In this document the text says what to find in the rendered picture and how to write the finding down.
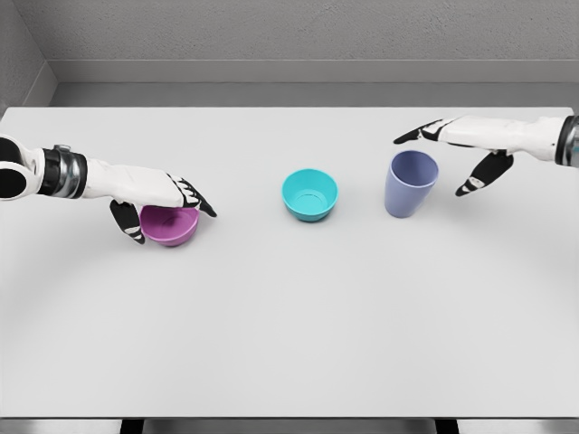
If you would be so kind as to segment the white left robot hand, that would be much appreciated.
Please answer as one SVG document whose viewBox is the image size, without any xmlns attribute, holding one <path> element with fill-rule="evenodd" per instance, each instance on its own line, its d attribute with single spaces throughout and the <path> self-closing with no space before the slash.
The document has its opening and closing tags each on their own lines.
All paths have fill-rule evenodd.
<svg viewBox="0 0 579 434">
<path fill-rule="evenodd" d="M 145 243 L 137 206 L 195 208 L 216 217 L 214 208 L 187 180 L 159 169 L 130 165 L 111 165 L 112 179 L 109 204 L 121 231 L 138 244 Z"/>
</svg>

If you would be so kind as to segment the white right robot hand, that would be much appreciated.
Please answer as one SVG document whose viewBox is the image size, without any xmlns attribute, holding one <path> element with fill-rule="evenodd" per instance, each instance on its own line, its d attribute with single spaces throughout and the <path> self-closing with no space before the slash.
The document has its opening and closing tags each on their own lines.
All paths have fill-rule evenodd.
<svg viewBox="0 0 579 434">
<path fill-rule="evenodd" d="M 451 146 L 485 149 L 489 153 L 457 188 L 458 197 L 474 193 L 497 181 L 514 164 L 513 153 L 523 122 L 505 118 L 464 116 L 437 119 L 394 140 L 396 145 L 424 138 Z"/>
</svg>

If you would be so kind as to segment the purple plastic bowl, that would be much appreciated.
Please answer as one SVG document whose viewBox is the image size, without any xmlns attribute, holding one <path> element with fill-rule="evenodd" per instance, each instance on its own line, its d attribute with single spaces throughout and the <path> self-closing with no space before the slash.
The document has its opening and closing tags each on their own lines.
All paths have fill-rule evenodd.
<svg viewBox="0 0 579 434">
<path fill-rule="evenodd" d="M 147 205 L 141 209 L 139 219 L 146 237 L 163 246 L 176 247 L 195 234 L 199 212 L 195 208 Z"/>
</svg>

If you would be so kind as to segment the lavender blue plastic cup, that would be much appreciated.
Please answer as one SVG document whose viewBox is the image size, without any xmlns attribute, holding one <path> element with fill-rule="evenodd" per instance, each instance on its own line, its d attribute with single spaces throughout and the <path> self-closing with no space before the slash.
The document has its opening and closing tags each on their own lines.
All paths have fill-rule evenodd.
<svg viewBox="0 0 579 434">
<path fill-rule="evenodd" d="M 411 217 L 422 205 L 439 176 L 435 160 L 417 150 L 396 154 L 388 167 L 384 207 L 396 218 Z"/>
</svg>

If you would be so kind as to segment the teal plastic bowl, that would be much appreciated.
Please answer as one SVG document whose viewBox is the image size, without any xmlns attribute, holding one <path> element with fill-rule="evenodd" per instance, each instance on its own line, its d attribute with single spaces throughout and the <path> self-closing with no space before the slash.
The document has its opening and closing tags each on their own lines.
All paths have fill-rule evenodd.
<svg viewBox="0 0 579 434">
<path fill-rule="evenodd" d="M 326 172 L 300 169 L 288 175 L 281 186 L 281 198 L 291 215 L 302 222 L 318 222 L 334 208 L 337 182 Z"/>
</svg>

